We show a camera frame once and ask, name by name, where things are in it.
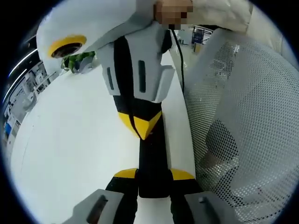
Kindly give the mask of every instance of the person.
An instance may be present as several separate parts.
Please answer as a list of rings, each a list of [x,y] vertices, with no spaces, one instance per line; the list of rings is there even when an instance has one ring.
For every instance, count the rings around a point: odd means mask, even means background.
[[[154,16],[161,24],[216,25],[244,34],[272,48],[299,70],[285,37],[248,0],[158,0]]]
[[[6,107],[6,109],[5,109],[5,111],[4,111],[4,116],[8,119],[9,118],[9,116],[11,115],[11,108],[13,107],[13,104],[9,101],[8,102],[8,105],[7,105],[7,107]]]

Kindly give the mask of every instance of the green object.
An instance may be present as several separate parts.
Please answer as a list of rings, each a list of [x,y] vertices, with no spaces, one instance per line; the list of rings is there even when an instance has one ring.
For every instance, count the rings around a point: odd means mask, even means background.
[[[84,52],[84,53],[78,54],[78,55],[66,56],[63,58],[63,60],[61,62],[61,68],[64,70],[71,70],[72,73],[75,73],[74,68],[76,68],[76,70],[78,70],[80,63],[84,58],[94,57],[94,56],[95,56],[94,51]]]

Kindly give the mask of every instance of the black cable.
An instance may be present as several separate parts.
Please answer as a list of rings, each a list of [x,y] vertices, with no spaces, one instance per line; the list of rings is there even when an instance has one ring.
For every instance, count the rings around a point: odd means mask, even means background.
[[[181,50],[181,47],[180,47],[180,45],[178,43],[178,39],[177,39],[177,36],[176,36],[174,30],[172,29],[171,31],[172,31],[173,38],[176,41],[176,44],[178,46],[179,55],[181,57],[182,92],[184,94],[184,90],[185,90],[185,78],[184,78],[184,59],[183,59],[183,54],[182,54],[182,50]]]

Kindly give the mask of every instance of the yellow circular joint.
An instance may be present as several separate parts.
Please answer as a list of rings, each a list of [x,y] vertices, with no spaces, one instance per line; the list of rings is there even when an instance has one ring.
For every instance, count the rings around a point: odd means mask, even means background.
[[[70,35],[64,39],[54,41],[48,50],[48,56],[54,58],[64,57],[75,53],[86,43],[83,35]]]

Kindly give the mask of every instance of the yellow accent panel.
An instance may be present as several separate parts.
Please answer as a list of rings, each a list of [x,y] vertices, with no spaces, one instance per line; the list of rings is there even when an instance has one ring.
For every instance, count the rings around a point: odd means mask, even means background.
[[[172,172],[173,180],[175,181],[195,179],[194,176],[192,176],[191,174],[183,170],[171,169],[171,172]]]
[[[137,133],[135,132],[134,128],[131,125],[131,121],[130,121],[129,115],[127,115],[125,113],[119,113],[118,112],[118,116],[120,117],[120,119],[122,120],[122,122],[127,126],[127,128],[130,129],[133,132],[133,134],[138,137]]]
[[[125,169],[115,174],[114,177],[135,178],[136,170],[137,168]]]
[[[83,35],[71,35],[67,36],[62,40],[58,40],[52,43],[52,45],[49,47],[48,50],[48,56],[52,57],[52,54],[54,51],[56,51],[58,48],[70,44],[70,43],[81,43],[84,45],[86,43],[86,37]]]
[[[140,137],[145,140],[150,134],[151,130],[153,130],[155,124],[158,122],[159,118],[162,115],[162,111],[157,113],[150,121],[146,121],[140,119],[138,117],[134,117],[135,127],[140,135]]]

